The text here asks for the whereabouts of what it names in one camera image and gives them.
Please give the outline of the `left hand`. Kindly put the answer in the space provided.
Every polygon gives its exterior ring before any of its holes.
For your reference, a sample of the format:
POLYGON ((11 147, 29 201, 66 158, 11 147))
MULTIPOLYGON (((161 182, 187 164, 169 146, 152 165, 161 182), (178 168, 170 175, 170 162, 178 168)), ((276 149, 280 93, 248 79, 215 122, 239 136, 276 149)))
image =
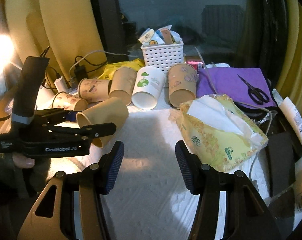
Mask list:
POLYGON ((12 176, 16 171, 26 169, 46 179, 50 163, 48 158, 32 159, 22 153, 0 153, 0 177, 12 176))

